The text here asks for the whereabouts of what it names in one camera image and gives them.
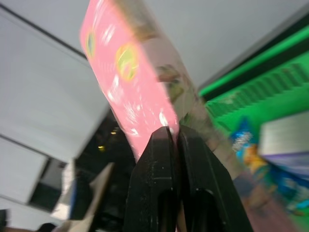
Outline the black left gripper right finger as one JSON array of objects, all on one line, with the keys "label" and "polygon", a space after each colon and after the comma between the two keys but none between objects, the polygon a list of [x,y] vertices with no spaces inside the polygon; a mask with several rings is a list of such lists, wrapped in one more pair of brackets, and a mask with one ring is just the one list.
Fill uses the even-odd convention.
[{"label": "black left gripper right finger", "polygon": [[177,145],[187,232],[253,232],[229,172],[200,135],[181,126]]}]

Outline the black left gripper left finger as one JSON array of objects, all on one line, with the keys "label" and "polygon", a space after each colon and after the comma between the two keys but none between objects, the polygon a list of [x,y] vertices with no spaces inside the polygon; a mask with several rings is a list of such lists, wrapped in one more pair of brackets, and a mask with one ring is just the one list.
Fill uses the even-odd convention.
[{"label": "black left gripper left finger", "polygon": [[123,232],[176,231],[174,155],[169,128],[154,131],[131,174]]}]

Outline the pink snack box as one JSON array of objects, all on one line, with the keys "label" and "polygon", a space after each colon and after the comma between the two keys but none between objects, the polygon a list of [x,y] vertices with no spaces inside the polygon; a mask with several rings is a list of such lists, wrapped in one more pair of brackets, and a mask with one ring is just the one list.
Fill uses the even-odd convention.
[{"label": "pink snack box", "polygon": [[237,184],[254,232],[297,232],[216,129],[178,52],[142,0],[90,0],[80,40],[136,160],[156,129],[166,126],[176,138],[181,125],[190,127]]}]

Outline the green plastic basket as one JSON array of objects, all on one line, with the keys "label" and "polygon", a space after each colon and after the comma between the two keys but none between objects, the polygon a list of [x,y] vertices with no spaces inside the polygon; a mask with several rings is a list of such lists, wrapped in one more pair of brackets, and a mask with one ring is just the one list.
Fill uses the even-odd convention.
[{"label": "green plastic basket", "polygon": [[[274,44],[202,89],[200,95],[206,100],[214,124],[229,139],[242,118],[247,117],[259,148],[264,123],[309,111],[309,18],[288,28]],[[270,194],[289,216],[309,224],[308,214],[289,213],[283,197]]]}]

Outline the blue snack bag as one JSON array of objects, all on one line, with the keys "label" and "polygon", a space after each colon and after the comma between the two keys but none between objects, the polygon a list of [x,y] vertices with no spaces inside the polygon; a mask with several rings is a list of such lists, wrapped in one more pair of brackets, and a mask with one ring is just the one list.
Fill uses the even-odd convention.
[{"label": "blue snack bag", "polygon": [[296,216],[309,215],[305,212],[306,208],[309,211],[309,181],[271,164],[258,154],[258,143],[247,117],[242,118],[230,139],[239,161],[268,192],[283,197],[289,213]]}]

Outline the cardboard box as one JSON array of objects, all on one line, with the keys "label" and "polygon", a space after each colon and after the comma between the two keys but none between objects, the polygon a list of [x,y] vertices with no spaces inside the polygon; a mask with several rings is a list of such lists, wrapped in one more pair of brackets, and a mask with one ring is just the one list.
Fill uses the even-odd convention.
[{"label": "cardboard box", "polygon": [[62,220],[52,232],[101,232],[98,229],[99,208],[110,182],[114,163],[89,181],[78,172],[71,160],[62,172],[62,191],[51,216]]}]

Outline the grey and purple box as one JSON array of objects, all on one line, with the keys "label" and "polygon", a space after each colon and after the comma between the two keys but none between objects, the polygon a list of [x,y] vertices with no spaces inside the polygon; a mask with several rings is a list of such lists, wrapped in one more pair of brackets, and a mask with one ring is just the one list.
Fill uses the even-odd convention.
[{"label": "grey and purple box", "polygon": [[258,152],[271,164],[309,181],[309,111],[264,123]]}]

